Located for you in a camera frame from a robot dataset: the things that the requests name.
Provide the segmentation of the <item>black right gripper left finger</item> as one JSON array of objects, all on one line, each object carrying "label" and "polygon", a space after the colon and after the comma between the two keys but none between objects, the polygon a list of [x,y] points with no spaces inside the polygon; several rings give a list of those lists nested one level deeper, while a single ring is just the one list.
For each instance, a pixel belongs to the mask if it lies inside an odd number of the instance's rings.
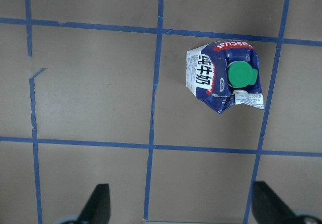
[{"label": "black right gripper left finger", "polygon": [[78,223],[108,223],[109,220],[109,184],[98,184],[78,216]]}]

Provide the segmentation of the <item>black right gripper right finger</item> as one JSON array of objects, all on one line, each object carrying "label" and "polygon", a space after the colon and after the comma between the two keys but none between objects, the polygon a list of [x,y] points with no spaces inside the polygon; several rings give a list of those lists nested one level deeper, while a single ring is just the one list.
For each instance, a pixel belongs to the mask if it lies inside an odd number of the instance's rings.
[{"label": "black right gripper right finger", "polygon": [[285,223],[296,214],[264,181],[252,187],[252,214],[257,223]]}]

